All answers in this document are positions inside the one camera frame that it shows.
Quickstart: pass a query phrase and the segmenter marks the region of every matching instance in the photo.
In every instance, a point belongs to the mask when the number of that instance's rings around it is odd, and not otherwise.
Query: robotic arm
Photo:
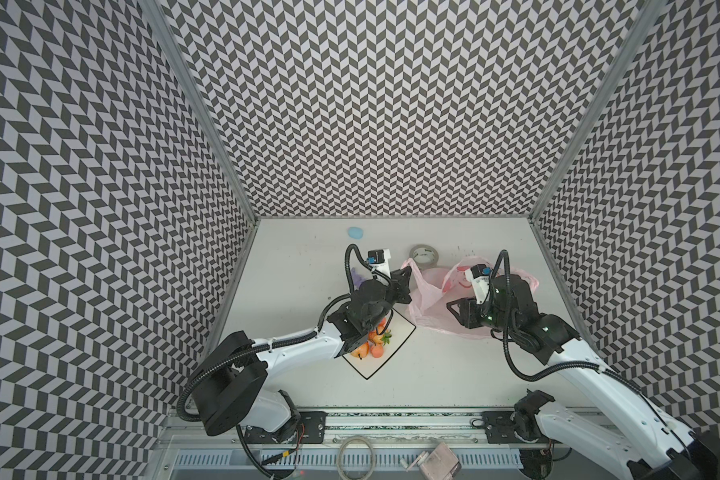
[[[349,272],[353,251],[374,274],[356,290]],[[497,276],[502,261],[504,274]],[[177,405],[179,417],[202,420],[210,436],[243,424],[263,428],[278,442],[288,442],[300,414],[286,392],[267,389],[268,380],[298,366],[352,352],[392,312],[393,304],[411,302],[411,269],[390,271],[389,250],[372,250],[366,261],[358,248],[350,245],[345,271],[351,293],[330,302],[315,329],[254,340],[235,332],[224,339],[192,374]],[[468,270],[467,277],[477,298],[448,305],[457,320],[467,328],[502,332],[504,355],[515,375],[535,382],[558,372],[621,432],[589,422],[537,390],[514,406],[518,437],[526,442],[554,438],[622,480],[720,480],[720,440],[709,431],[695,434],[662,411],[638,387],[609,368],[565,321],[539,313],[528,284],[509,274],[506,250],[494,269],[477,265]],[[344,303],[328,314],[340,302]],[[509,342],[516,342],[547,368],[532,376],[520,372],[510,357]],[[190,394],[199,415],[185,409]]]

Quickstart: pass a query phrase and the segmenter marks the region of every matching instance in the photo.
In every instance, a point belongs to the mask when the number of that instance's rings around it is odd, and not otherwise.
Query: pink plastic bag
[[[481,256],[467,256],[450,269],[431,268],[421,272],[413,259],[407,259],[401,268],[411,266],[417,287],[411,292],[412,302],[408,305],[410,321],[416,326],[470,339],[490,337],[490,331],[487,328],[472,330],[464,328],[445,306],[452,300],[464,297],[474,298],[472,285],[464,272],[477,264],[486,264],[493,268],[493,264]],[[523,280],[528,282],[532,293],[539,287],[539,281],[528,272],[515,268],[511,269],[511,272],[520,275]]]

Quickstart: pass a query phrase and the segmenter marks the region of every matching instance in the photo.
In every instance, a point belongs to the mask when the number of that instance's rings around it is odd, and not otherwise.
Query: black and white chevron pattern
[[[720,433],[720,2],[666,6],[541,225],[607,359]]]
[[[526,214],[642,2],[163,10],[258,214]]]
[[[133,0],[0,1],[0,478],[140,473],[246,231]]]

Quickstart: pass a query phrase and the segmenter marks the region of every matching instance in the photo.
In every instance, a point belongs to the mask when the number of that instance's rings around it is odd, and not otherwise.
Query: patterned wall
[[[525,214],[642,2],[163,10],[258,214]]]
[[[133,0],[0,1],[0,478],[140,472],[245,230]]]
[[[720,433],[720,2],[666,6],[541,227],[608,360]]]

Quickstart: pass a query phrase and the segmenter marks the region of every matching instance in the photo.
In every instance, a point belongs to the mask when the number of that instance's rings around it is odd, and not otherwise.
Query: roll of tape
[[[430,245],[416,245],[411,248],[411,253],[409,255],[413,261],[416,262],[419,270],[432,268],[433,266],[436,266],[438,264],[438,260],[440,260],[438,251]]]

